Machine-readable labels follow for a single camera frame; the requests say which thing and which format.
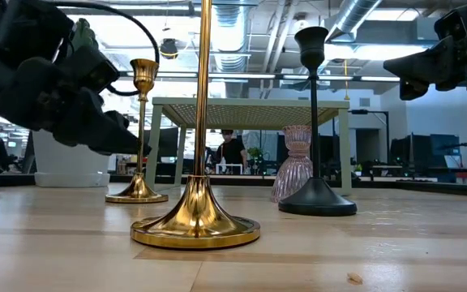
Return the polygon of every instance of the ribbed glass vase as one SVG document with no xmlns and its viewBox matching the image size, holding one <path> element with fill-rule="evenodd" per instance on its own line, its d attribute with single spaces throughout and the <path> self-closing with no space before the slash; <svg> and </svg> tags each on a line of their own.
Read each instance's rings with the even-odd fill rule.
<svg viewBox="0 0 467 292">
<path fill-rule="evenodd" d="M 287 126 L 283 129 L 289 157 L 279 169 L 273 183 L 272 202 L 278 202 L 298 191 L 313 175 L 309 159 L 311 127 Z"/>
</svg>

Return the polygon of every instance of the candle holder base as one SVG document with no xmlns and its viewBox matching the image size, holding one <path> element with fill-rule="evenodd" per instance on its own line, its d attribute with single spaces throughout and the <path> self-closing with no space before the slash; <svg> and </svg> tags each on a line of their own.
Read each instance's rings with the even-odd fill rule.
<svg viewBox="0 0 467 292">
<path fill-rule="evenodd" d="M 167 195 L 153 191 L 145 183 L 144 174 L 135 174 L 127 188 L 116 195 L 107 195 L 105 201 L 109 203 L 148 204 L 169 200 Z"/>
<path fill-rule="evenodd" d="M 154 247 L 205 250 L 241 246 L 259 238 L 256 221 L 230 216 L 216 202 L 207 176 L 188 177 L 172 211 L 131 226 L 131 238 Z"/>
<path fill-rule="evenodd" d="M 358 208 L 336 192 L 321 178 L 309 178 L 306 184 L 293 195 L 279 202 L 279 210 L 286 213 L 341 217 L 356 214 Z"/>
</svg>

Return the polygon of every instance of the desk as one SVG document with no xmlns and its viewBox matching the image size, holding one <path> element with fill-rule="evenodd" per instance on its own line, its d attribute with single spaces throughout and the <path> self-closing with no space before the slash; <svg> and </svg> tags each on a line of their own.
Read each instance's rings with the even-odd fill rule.
<svg viewBox="0 0 467 292">
<path fill-rule="evenodd" d="M 158 155 L 160 141 L 161 115 L 166 116 L 181 133 L 195 128 L 196 99 L 185 97 L 154 97 L 152 99 L 152 122 L 149 146 L 152 157 Z M 339 117 L 340 160 L 342 193 L 350 194 L 350 145 L 349 145 L 349 102 L 318 101 L 318 124 Z M 298 100 L 260 100 L 235 98 L 208 98 L 207 128 L 234 130 L 282 130 L 289 125 L 310 125 L 311 104 Z M 183 150 L 185 136 L 179 136 L 178 162 L 176 164 L 175 183 L 181 182 L 183 169 Z M 147 183 L 154 185 L 156 160 L 147 162 Z"/>
<path fill-rule="evenodd" d="M 240 174 L 243 174 L 243 169 L 242 169 L 242 164 L 216 164 L 216 174 L 219 174 L 221 172 L 221 170 L 219 169 L 220 167 L 228 167 L 228 166 L 232 166 L 232 167 L 239 167 L 240 168 Z"/>
<path fill-rule="evenodd" d="M 362 182 L 407 182 L 412 181 L 415 182 L 412 178 L 407 177 L 359 177 Z M 437 178 L 416 178 L 418 180 L 426 181 L 426 182 L 433 182 L 437 183 Z"/>
</svg>

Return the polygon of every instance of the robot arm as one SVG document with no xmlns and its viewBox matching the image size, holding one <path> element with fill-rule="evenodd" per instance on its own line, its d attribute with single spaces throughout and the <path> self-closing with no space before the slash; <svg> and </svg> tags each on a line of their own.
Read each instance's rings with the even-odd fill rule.
<svg viewBox="0 0 467 292">
<path fill-rule="evenodd" d="M 118 70 L 94 45 L 91 31 L 74 27 L 51 3 L 10 0 L 0 22 L 0 115 L 50 131 L 68 146 L 134 154 L 138 142 L 129 122 L 101 110 L 98 93 L 118 79 Z"/>
<path fill-rule="evenodd" d="M 458 7 L 435 23 L 439 42 L 425 52 L 387 60 L 383 67 L 401 78 L 400 98 L 422 97 L 430 84 L 448 91 L 467 87 L 467 5 Z"/>
</svg>

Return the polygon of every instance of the ceiling light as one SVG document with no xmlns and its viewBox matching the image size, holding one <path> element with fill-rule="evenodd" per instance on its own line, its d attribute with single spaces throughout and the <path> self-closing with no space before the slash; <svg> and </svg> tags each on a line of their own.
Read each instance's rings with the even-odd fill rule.
<svg viewBox="0 0 467 292">
<path fill-rule="evenodd" d="M 176 40 L 173 38 L 165 38 L 160 45 L 161 57 L 168 60 L 173 60 L 178 57 L 178 48 L 176 47 Z"/>
<path fill-rule="evenodd" d="M 112 8 L 118 10 L 161 10 L 161 11 L 185 11 L 189 10 L 185 5 L 111 5 Z M 201 11 L 200 6 L 194 7 L 195 11 Z"/>
<path fill-rule="evenodd" d="M 323 54 L 326 60 L 354 58 L 354 50 L 349 45 L 325 44 L 323 45 Z"/>
<path fill-rule="evenodd" d="M 197 78 L 198 74 L 195 72 L 158 72 L 157 77 L 166 77 L 166 78 Z"/>
<path fill-rule="evenodd" d="M 304 28 L 309 28 L 309 27 L 310 25 L 305 19 L 297 20 L 297 22 L 293 25 L 295 32 L 298 32 L 300 30 L 303 30 Z"/>
<path fill-rule="evenodd" d="M 362 76 L 361 81 L 399 82 L 399 77 Z"/>
<path fill-rule="evenodd" d="M 247 73 L 210 73 L 209 78 L 226 78 L 226 79 L 275 79 L 275 74 L 247 74 Z"/>
<path fill-rule="evenodd" d="M 307 80 L 309 75 L 284 75 L 283 79 L 289 80 Z M 353 76 L 339 76 L 339 75 L 319 75 L 318 80 L 322 81 L 350 81 Z"/>
<path fill-rule="evenodd" d="M 423 9 L 374 9 L 365 20 L 385 20 L 385 21 L 413 21 L 419 16 Z"/>
<path fill-rule="evenodd" d="M 282 79 L 291 79 L 291 80 L 307 80 L 309 75 L 284 75 Z"/>
<path fill-rule="evenodd" d="M 421 53 L 426 48 L 420 45 L 362 45 L 354 52 L 360 60 L 384 61 Z"/>
<path fill-rule="evenodd" d="M 353 76 L 333 76 L 333 75 L 319 75 L 318 80 L 322 81 L 350 81 Z"/>
</svg>

